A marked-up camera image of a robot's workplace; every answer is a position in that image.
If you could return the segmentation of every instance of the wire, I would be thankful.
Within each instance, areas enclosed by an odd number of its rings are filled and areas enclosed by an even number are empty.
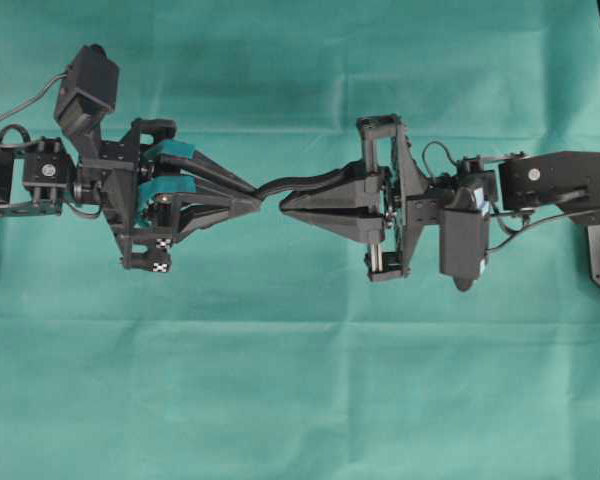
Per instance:
[[[74,202],[76,201],[76,199],[73,195],[70,195],[70,197]],[[80,210],[78,207],[76,207],[75,205],[73,205],[72,202],[67,201],[66,203],[69,206],[69,208],[71,209],[71,211],[76,214],[76,216],[78,216],[80,218],[84,218],[85,220],[95,220],[102,213],[102,199],[100,197],[100,189],[99,188],[95,188],[93,190],[93,197],[95,198],[96,202],[98,202],[98,209],[95,212],[84,212],[84,211]]]
[[[429,164],[427,163],[427,150],[429,150],[429,147],[432,145],[437,145],[441,147],[444,150],[444,153],[447,157],[447,160],[449,160],[449,163],[451,163],[451,165],[453,165],[454,167],[458,166],[458,162],[456,162],[453,159],[449,148],[444,143],[438,140],[432,140],[431,142],[427,143],[427,145],[422,149],[422,163],[424,163],[424,168],[427,170],[427,173],[429,174],[429,177],[431,177],[431,179],[433,179],[435,175],[433,174],[433,170],[431,170],[431,167],[429,167]]]
[[[16,132],[18,132],[23,142],[26,143],[31,141],[31,135],[29,135],[29,131],[26,128],[17,123],[11,123],[4,127],[2,130],[0,130],[0,143],[2,143],[2,140],[4,140],[4,136],[9,132],[9,130],[15,130]]]
[[[24,142],[24,143],[0,143],[0,148],[3,148],[5,150],[22,150],[24,148],[31,147],[33,145],[37,145],[42,140],[43,140],[42,138],[36,138],[35,140],[31,140],[30,142]]]
[[[102,213],[102,204],[100,204],[98,206],[98,210],[96,210],[93,213],[83,212],[78,207],[76,207],[75,205],[73,205],[71,202],[67,202],[67,205],[69,206],[69,208],[71,209],[71,211],[76,214],[76,216],[78,216],[80,218],[84,218],[85,220],[95,220]]]
[[[597,213],[597,212],[600,212],[600,208],[596,208],[593,210],[582,210],[579,212],[561,213],[558,215],[553,215],[551,217],[545,217],[541,220],[537,220],[533,223],[527,224],[526,226],[524,226],[520,230],[518,230],[516,233],[511,234],[506,240],[504,240],[502,243],[496,245],[495,247],[487,248],[487,253],[495,253],[495,252],[501,250],[506,245],[508,245],[509,242],[511,242],[513,239],[518,238],[523,233],[528,232],[529,230],[532,230],[532,229],[534,229],[540,225],[543,225],[545,223],[553,222],[555,220],[561,220],[563,218],[578,217],[580,215],[591,215],[591,214]]]
[[[63,78],[65,78],[67,76],[66,72],[63,73],[59,73],[57,75],[54,75],[53,77],[51,77],[51,79],[45,84],[44,87],[42,87],[42,89],[36,93],[33,97],[31,97],[28,100],[25,100],[24,102],[22,102],[20,105],[12,108],[11,110],[9,110],[8,112],[5,112],[3,114],[0,115],[0,122],[2,122],[3,120],[15,115],[18,112],[21,112],[22,110],[24,110],[25,108],[31,106],[32,104],[36,103],[38,100],[40,100],[42,97],[44,97],[44,95],[49,91],[49,89],[59,80],[62,80]]]
[[[524,227],[526,227],[527,225],[529,225],[529,216],[530,215],[523,215],[522,216],[522,227],[520,227],[519,229],[515,229],[515,228],[511,228],[509,225],[507,225],[504,221],[504,219],[502,217],[507,216],[505,213],[500,213],[500,210],[498,209],[498,207],[494,204],[493,206],[493,215],[491,215],[492,217],[496,218],[496,221],[498,222],[498,226],[500,227],[500,230],[502,230],[506,235],[515,235],[517,233],[520,233],[520,230],[522,230]]]
[[[318,188],[335,185],[336,183],[343,181],[346,176],[346,168],[341,168],[332,170],[323,175],[316,175],[315,177],[278,178],[262,185],[255,191],[254,195],[260,200],[264,200],[271,195],[275,195],[287,190],[295,190],[299,192],[316,190]]]

